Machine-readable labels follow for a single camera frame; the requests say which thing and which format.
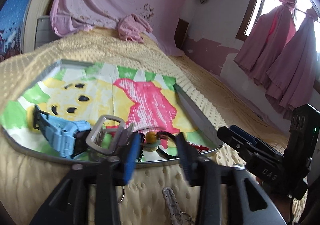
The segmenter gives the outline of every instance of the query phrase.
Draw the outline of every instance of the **pink sheet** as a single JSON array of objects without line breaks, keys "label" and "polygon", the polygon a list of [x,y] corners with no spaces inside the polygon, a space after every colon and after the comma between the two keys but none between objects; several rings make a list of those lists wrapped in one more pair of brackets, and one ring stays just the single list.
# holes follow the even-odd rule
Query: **pink sheet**
[{"label": "pink sheet", "polygon": [[185,0],[54,0],[50,12],[52,29],[58,36],[93,26],[116,29],[119,20],[131,13],[149,22],[159,47],[167,55],[184,53],[176,48],[174,33]]}]

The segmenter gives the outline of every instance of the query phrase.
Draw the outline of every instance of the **cartoon face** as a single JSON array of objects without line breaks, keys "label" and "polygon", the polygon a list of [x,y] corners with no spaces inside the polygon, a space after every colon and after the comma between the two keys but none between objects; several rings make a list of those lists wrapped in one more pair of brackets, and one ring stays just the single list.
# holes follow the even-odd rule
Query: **cartoon face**
[{"label": "cartoon face", "polygon": [[[114,115],[126,121],[133,105],[123,90],[98,79],[65,83],[50,78],[44,85],[51,89],[46,111],[67,120],[87,120],[94,125],[101,115]],[[115,103],[115,97],[121,104]],[[115,125],[111,120],[105,124]]]}]

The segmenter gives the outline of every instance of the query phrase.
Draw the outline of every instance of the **bed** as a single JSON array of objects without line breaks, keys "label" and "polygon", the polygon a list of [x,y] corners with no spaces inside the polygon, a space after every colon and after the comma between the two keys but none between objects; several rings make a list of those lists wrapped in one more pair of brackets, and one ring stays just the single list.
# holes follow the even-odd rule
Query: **bed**
[{"label": "bed", "polygon": [[[34,52],[15,56],[0,64],[4,73],[0,84],[0,111],[15,100],[46,66],[58,59],[106,62],[134,69],[148,70],[176,78],[177,84],[196,103],[217,129],[236,124],[260,137],[279,151],[287,137],[258,118],[220,81],[186,56],[168,57],[157,44],[142,34],[144,44],[119,40],[115,30],[95,28],[45,44]],[[212,159],[221,165],[242,163],[238,154],[225,145]],[[42,161],[15,151],[0,134],[0,199],[17,225],[26,225],[70,166]],[[178,164],[136,169],[125,188],[119,205],[122,224],[170,224],[162,188],[173,188],[182,211],[196,217],[199,188],[187,186]],[[226,196],[223,195],[226,224]],[[296,219],[301,215],[305,198],[294,202]],[[89,221],[94,224],[89,213]]]}]

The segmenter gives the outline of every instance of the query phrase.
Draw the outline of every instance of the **bed headboard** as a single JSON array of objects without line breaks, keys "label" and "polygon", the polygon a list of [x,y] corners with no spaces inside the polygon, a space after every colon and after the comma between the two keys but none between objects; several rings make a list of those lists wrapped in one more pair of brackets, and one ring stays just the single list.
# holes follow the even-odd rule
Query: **bed headboard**
[{"label": "bed headboard", "polygon": [[174,41],[178,48],[182,47],[182,44],[186,38],[187,30],[188,30],[189,23],[185,20],[179,19],[176,32],[174,34]]}]

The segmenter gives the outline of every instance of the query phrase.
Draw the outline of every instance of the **peeling paint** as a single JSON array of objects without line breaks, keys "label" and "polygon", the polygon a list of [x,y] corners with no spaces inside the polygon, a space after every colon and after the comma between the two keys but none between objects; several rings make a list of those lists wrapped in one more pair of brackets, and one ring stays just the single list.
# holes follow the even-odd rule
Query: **peeling paint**
[{"label": "peeling paint", "polygon": [[183,51],[195,63],[212,74],[220,75],[222,66],[230,53],[238,53],[239,50],[223,46],[219,42],[202,38],[198,41],[187,36]]}]

